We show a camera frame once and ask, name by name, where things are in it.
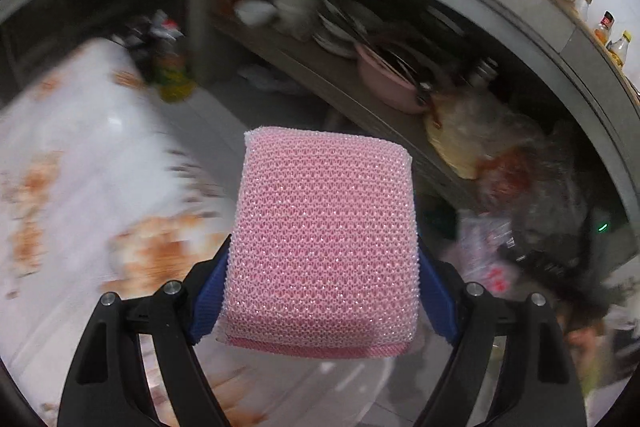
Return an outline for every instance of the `stack of plates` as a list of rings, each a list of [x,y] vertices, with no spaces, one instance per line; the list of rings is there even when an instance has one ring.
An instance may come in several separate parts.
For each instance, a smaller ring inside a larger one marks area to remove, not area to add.
[[[382,19],[353,0],[322,0],[318,10],[322,26],[313,35],[318,45],[338,57],[357,58],[354,43],[380,29]]]

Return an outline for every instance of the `utensil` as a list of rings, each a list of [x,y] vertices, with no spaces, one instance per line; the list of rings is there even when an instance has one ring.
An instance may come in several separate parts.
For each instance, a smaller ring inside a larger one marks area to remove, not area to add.
[[[355,45],[358,52],[358,74],[363,83],[383,102],[409,114],[419,114],[428,106],[418,103],[417,89],[384,58],[365,45]]]
[[[417,87],[418,95],[425,100],[426,105],[429,107],[434,126],[440,129],[442,122],[431,93],[439,89],[452,89],[454,87],[452,80],[436,62],[412,46],[405,42],[391,42],[390,44],[394,45],[396,50],[403,50],[405,52],[404,57],[407,57],[407,54],[411,55],[419,64],[416,71],[417,81],[426,92],[420,92]]]
[[[430,105],[431,95],[429,91],[433,89],[433,86],[426,82],[423,84],[419,80],[420,73],[418,73],[418,69],[421,70],[422,68],[420,64],[415,65],[415,57],[410,54],[407,55],[408,52],[402,48],[396,47],[393,49],[390,44],[379,48],[378,51],[381,57],[391,65],[396,66],[396,70],[402,72],[400,76],[403,80],[415,87],[418,105]]]
[[[353,0],[322,0],[319,10],[325,28],[339,39],[364,42],[371,47],[369,33],[382,27],[380,17]]]

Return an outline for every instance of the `floral tablecloth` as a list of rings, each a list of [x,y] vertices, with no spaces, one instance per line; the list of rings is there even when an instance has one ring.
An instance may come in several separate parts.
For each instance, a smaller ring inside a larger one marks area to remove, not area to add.
[[[129,55],[104,39],[0,113],[0,357],[50,425],[101,293],[132,298],[182,279],[232,229],[233,201],[169,127]],[[160,419],[177,425],[141,342]],[[258,353],[215,332],[196,352],[234,426],[355,425],[393,366]]]

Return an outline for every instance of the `glass bottle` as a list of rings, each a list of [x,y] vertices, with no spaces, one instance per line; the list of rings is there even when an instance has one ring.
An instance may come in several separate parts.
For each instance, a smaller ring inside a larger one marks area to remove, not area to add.
[[[577,0],[575,2],[575,9],[578,12],[580,18],[587,22],[587,16],[589,14],[589,6],[593,0]]]
[[[631,33],[625,30],[622,36],[609,47],[611,58],[620,67],[625,65],[626,50],[629,48],[629,42],[631,42]]]
[[[609,34],[611,33],[611,27],[613,26],[613,15],[609,12],[604,12],[604,17],[593,30],[596,38],[604,45],[609,40]]]

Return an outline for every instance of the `pink sponge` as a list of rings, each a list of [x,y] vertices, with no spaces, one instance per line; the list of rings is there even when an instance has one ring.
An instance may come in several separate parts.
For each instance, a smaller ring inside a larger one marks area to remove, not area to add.
[[[363,136],[248,132],[222,324],[235,346],[316,358],[406,350],[418,312],[411,157]]]

